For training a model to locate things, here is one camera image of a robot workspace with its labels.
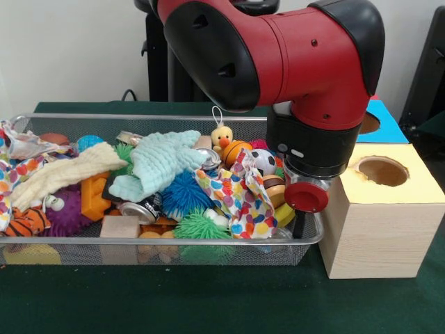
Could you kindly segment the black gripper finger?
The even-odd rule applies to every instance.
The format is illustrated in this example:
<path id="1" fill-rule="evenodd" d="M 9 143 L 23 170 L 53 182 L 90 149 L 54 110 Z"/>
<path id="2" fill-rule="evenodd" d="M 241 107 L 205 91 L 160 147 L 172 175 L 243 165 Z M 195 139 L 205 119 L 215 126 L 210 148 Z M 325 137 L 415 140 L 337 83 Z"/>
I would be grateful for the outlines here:
<path id="1" fill-rule="evenodd" d="M 293 228 L 293 238 L 302 239 L 305 231 L 306 212 L 295 211 L 295 223 Z"/>

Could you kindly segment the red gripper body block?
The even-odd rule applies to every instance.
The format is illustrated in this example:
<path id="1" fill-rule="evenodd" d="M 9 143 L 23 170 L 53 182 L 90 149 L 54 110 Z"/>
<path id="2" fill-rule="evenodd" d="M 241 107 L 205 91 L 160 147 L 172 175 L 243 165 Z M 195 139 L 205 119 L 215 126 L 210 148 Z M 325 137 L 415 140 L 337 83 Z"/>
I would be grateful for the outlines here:
<path id="1" fill-rule="evenodd" d="M 309 182 L 287 184 L 284 191 L 286 203 L 295 210 L 309 213 L 323 211 L 328 202 L 327 190 Z"/>

